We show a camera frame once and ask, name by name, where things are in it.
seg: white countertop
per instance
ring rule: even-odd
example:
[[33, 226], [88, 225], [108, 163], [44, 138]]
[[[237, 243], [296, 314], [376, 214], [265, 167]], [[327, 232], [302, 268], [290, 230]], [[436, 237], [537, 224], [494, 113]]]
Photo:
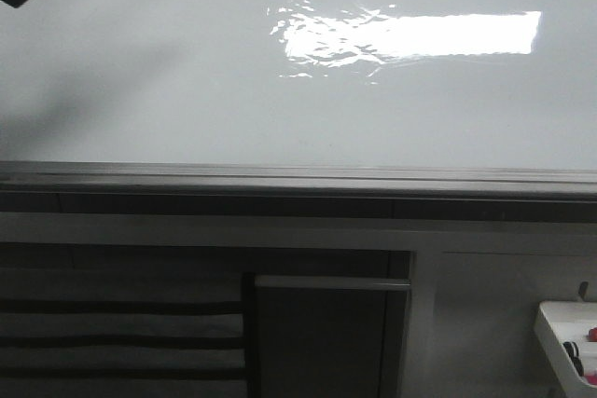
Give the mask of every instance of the white countertop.
[[0, 6], [0, 160], [597, 170], [595, 0]]

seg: glossy surface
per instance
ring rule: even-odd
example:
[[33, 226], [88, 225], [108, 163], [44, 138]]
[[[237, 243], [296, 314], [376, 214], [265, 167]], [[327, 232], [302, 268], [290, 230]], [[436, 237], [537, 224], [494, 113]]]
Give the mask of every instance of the glossy surface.
[[597, 170], [594, 0], [0, 8], [0, 159]]

